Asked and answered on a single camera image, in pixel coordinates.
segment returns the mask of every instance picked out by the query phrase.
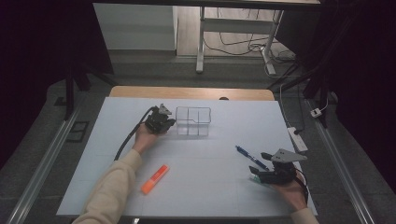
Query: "white tabletop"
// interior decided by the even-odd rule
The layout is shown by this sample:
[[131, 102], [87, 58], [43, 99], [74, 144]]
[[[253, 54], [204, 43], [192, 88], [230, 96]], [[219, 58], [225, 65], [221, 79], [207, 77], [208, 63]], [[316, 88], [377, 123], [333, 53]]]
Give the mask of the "white tabletop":
[[[209, 135], [178, 135], [175, 125], [145, 152], [125, 216], [248, 218], [290, 214], [290, 207], [273, 189], [249, 179], [249, 165], [259, 167], [235, 149], [235, 145], [243, 147], [270, 168], [272, 163], [263, 160], [261, 152], [293, 151], [277, 101], [107, 97], [57, 215], [79, 215], [95, 181], [113, 162], [127, 134], [150, 107], [161, 103], [174, 114], [178, 106], [210, 107]], [[121, 156], [133, 142], [134, 138]], [[144, 195], [140, 187], [163, 164], [170, 170]], [[317, 213], [311, 198], [308, 206]]]

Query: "wall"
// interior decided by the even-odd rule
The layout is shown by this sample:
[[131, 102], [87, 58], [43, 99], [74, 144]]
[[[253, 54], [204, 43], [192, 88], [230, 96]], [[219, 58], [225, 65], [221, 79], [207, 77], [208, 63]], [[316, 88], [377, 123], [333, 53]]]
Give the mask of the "wall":
[[177, 48], [177, 7], [93, 5], [107, 49]]

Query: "marker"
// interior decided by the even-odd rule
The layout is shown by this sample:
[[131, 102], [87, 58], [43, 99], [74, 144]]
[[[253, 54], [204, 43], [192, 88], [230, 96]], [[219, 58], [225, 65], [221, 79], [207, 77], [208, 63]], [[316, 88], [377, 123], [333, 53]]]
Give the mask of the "marker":
[[257, 160], [256, 158], [250, 156], [250, 154], [248, 154], [248, 152], [246, 152], [246, 151], [245, 151], [244, 149], [242, 149], [241, 147], [239, 147], [239, 146], [235, 146], [235, 147], [236, 147], [236, 150], [237, 150], [238, 152], [240, 152], [242, 155], [248, 157], [251, 161], [254, 161], [254, 163], [258, 164], [262, 169], [264, 169], [264, 170], [266, 170], [266, 171], [269, 171], [269, 170], [270, 170], [270, 169], [268, 169], [268, 167], [265, 166], [262, 162], [260, 162], [260, 161]]
[[148, 194], [152, 188], [158, 183], [158, 181], [168, 172], [169, 166], [163, 165], [158, 169], [158, 171], [142, 186], [142, 191], [145, 194]]

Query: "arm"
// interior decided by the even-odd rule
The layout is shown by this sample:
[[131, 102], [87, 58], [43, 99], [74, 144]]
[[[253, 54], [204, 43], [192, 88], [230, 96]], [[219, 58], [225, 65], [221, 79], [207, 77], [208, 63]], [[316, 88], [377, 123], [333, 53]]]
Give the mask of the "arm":
[[312, 210], [305, 203], [303, 189], [296, 181], [285, 185], [272, 185], [294, 209], [291, 219], [294, 224], [318, 224]]
[[134, 186], [134, 173], [142, 164], [140, 157], [157, 140], [146, 125], [136, 132], [133, 148], [102, 175], [94, 186], [82, 214], [73, 223], [117, 223]]

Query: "power strip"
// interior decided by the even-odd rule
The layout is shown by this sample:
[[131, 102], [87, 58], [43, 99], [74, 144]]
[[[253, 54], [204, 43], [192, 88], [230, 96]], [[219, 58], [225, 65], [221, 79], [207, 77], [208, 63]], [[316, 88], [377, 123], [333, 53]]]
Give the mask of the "power strip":
[[308, 148], [306, 147], [303, 138], [299, 134], [295, 134], [294, 131], [296, 131], [296, 128], [291, 127], [288, 128], [291, 140], [293, 140], [294, 145], [297, 147], [297, 150], [299, 152], [307, 151]]

